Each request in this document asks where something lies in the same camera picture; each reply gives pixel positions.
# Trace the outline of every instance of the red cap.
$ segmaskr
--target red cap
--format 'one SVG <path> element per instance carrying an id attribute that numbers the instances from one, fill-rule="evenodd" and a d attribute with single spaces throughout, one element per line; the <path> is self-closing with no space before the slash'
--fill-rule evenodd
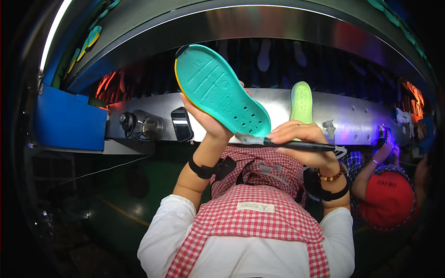
<path id="1" fill-rule="evenodd" d="M 409 182 L 399 173 L 373 174 L 366 188 L 366 201 L 359 201 L 358 207 L 371 225 L 390 229 L 408 218 L 414 206 L 414 194 Z"/>

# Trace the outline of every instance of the stainless steel counter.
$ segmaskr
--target stainless steel counter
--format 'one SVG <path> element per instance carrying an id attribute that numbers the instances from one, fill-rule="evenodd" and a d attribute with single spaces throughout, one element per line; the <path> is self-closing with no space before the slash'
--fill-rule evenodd
<path id="1" fill-rule="evenodd" d="M 269 113 L 272 129 L 289 120 L 291 114 L 291 91 L 288 89 L 249 89 L 252 97 L 261 103 Z M 345 97 L 328 93 L 312 92 L 312 119 L 328 137 L 324 123 L 332 121 L 336 128 L 334 138 L 329 140 L 336 145 L 373 145 L 376 144 L 379 133 L 378 125 L 384 123 L 389 127 L 400 145 L 409 143 L 409 127 L 394 122 L 395 110 L 378 103 L 365 101 L 353 97 Z M 183 106 L 178 93 L 146 97 L 109 105 L 110 117 L 105 136 L 109 138 L 124 138 L 124 132 L 119 124 L 119 116 L 125 111 L 141 109 L 160 116 L 164 130 L 161 140 L 175 141 L 173 124 L 170 113 Z M 190 116 L 190 124 L 194 132 L 195 141 L 202 141 L 206 132 L 204 128 Z M 232 138 L 231 143 L 239 143 Z"/>

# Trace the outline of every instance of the smartphone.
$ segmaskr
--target smartphone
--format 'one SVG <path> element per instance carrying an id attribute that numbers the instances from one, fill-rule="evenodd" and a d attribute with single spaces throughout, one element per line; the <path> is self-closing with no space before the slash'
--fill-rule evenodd
<path id="1" fill-rule="evenodd" d="M 193 130 L 190 125 L 189 115 L 184 107 L 173 110 L 170 114 L 173 122 L 174 133 L 178 142 L 188 141 L 193 138 Z"/>

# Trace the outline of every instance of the white long sleeve shirt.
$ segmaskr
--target white long sleeve shirt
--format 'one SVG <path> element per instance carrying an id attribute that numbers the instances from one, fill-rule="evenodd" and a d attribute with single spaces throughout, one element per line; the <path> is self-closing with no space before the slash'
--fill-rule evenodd
<path id="1" fill-rule="evenodd" d="M 162 199 L 138 250 L 147 277 L 165 277 L 195 216 L 189 200 L 177 195 Z M 331 277 L 350 277 L 355 267 L 350 211 L 338 208 L 320 226 Z M 268 238 L 210 236 L 190 277 L 309 277 L 307 246 Z"/>

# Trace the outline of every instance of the fabric label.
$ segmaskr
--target fabric label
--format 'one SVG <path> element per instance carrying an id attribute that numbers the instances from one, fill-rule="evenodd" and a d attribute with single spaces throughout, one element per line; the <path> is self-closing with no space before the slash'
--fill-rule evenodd
<path id="1" fill-rule="evenodd" d="M 257 202 L 239 202 L 238 205 L 236 206 L 236 211 L 239 210 L 254 210 L 258 212 L 274 213 L 275 205 L 263 204 Z"/>

